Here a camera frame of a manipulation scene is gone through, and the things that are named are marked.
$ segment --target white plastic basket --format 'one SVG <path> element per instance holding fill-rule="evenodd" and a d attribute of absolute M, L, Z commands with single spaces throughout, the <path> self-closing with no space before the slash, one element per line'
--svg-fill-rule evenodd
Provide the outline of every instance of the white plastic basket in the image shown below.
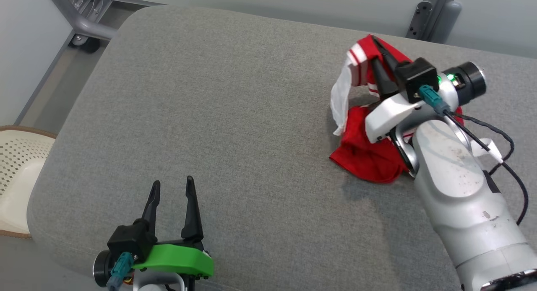
<path fill-rule="evenodd" d="M 26 208 L 54 140 L 40 130 L 0 127 L 0 234 L 31 237 Z"/>

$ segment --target gray metal frame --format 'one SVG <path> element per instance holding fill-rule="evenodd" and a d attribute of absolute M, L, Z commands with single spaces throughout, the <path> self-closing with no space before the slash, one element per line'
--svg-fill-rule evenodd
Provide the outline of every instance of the gray metal frame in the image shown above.
<path fill-rule="evenodd" d="M 461 10 L 455 0 L 423 0 L 416 6 L 406 37 L 444 43 Z"/>
<path fill-rule="evenodd" d="M 79 0 L 74 1 L 75 5 L 79 3 Z M 84 13 L 84 11 L 88 9 L 87 3 L 81 2 L 80 4 L 78 4 L 77 9 L 75 8 L 76 6 L 73 6 L 73 4 L 71 4 L 69 0 L 52 0 L 52 2 L 56 5 L 56 7 L 65 17 L 65 19 L 67 19 L 69 24 L 71 24 L 71 26 L 75 30 L 75 34 L 77 35 L 77 37 L 75 37 L 73 44 L 79 46 L 86 42 L 86 39 L 83 38 L 83 36 L 95 37 L 108 41 L 115 36 L 117 32 L 116 29 L 96 23 L 111 4 L 111 0 L 94 0 L 94 4 L 90 9 L 88 17 L 84 16 L 81 12 L 79 12 L 81 10 Z"/>

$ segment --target black cable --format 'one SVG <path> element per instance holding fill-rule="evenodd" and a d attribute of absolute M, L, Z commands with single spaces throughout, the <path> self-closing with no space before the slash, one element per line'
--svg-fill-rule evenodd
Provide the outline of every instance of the black cable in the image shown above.
<path fill-rule="evenodd" d="M 499 128 L 495 127 L 494 125 L 491 125 L 489 123 L 486 123 L 484 121 L 481 121 L 479 119 L 476 119 L 474 117 L 470 117 L 470 116 L 466 116 L 466 115 L 462 115 L 462 114 L 457 114 L 457 113 L 453 113 L 451 112 L 450 115 L 454 115 L 456 117 L 460 117 L 464 120 L 469 120 L 469 121 L 472 121 L 473 123 L 476 123 L 478 125 L 481 125 L 483 127 L 487 127 L 489 128 L 491 131 L 497 133 L 497 134 L 500 134 L 503 136 L 503 138 L 505 138 L 505 140 L 507 140 L 509 142 L 509 145 L 510 145 L 510 149 L 509 149 L 509 152 L 507 153 L 507 155 L 505 155 L 505 157 L 503 158 L 503 161 L 507 161 L 509 159 L 509 157 L 513 154 L 514 152 L 514 141 L 512 140 L 512 138 L 504 131 L 500 130 Z M 491 169 L 489 171 L 489 174 L 492 175 L 493 173 L 496 172 L 496 170 L 501 166 L 501 163 L 498 163 L 496 164 L 493 169 Z"/>
<path fill-rule="evenodd" d="M 474 135 L 472 132 L 470 132 L 466 127 L 464 127 L 464 125 L 460 124 L 454 117 L 453 115 L 451 115 L 451 113 L 449 111 L 445 111 L 444 114 L 451 120 L 453 121 L 453 123 L 455 123 L 455 125 L 457 125 L 457 127 L 459 129 L 461 129 L 463 132 L 465 132 L 468 136 L 470 136 L 470 138 L 472 138 L 473 140 L 475 140 L 475 142 L 477 142 L 477 144 L 479 144 L 485 151 L 490 151 L 489 147 L 486 146 L 481 140 L 479 140 L 479 138 L 477 138 L 476 135 Z M 517 225 L 520 225 L 520 223 L 522 222 L 522 220 L 524 219 L 524 216 L 526 215 L 526 211 L 528 210 L 528 205 L 529 205 L 529 196 L 528 196 L 528 190 L 526 189 L 526 186 L 524 185 L 524 182 L 522 182 L 522 179 L 514 172 L 514 170 L 509 167 L 509 165 L 507 165 L 507 163 L 505 162 L 502 162 L 500 163 L 505 169 L 506 171 L 508 171 L 508 173 L 510 173 L 513 178 L 516 180 L 516 182 L 518 183 L 518 185 L 520 186 L 520 189 L 522 190 L 522 195 L 524 196 L 524 206 L 522 207 L 522 212 L 520 213 L 520 216 L 518 216 L 518 220 L 516 221 L 516 224 Z"/>

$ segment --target gray fabric tabletop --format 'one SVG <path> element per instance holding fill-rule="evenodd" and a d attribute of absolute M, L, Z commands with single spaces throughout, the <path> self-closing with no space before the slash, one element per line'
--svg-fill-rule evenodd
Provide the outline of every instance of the gray fabric tabletop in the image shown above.
<path fill-rule="evenodd" d="M 116 226 L 141 216 L 156 179 L 157 237 L 177 239 L 192 175 L 215 262 L 199 290 L 459 289 L 408 175 L 371 184 L 328 159 L 339 144 L 330 89 L 345 52 L 366 35 L 226 10 L 136 12 L 100 58 L 35 185 L 35 241 L 91 275 Z M 531 199 L 521 228 L 537 245 L 537 60 L 381 37 L 441 70 L 470 60 L 485 71 L 487 94 L 464 110 L 515 140 L 509 163 Z M 352 97 L 371 100 L 365 88 Z M 493 178 L 517 217 L 516 182 L 503 170 Z"/>

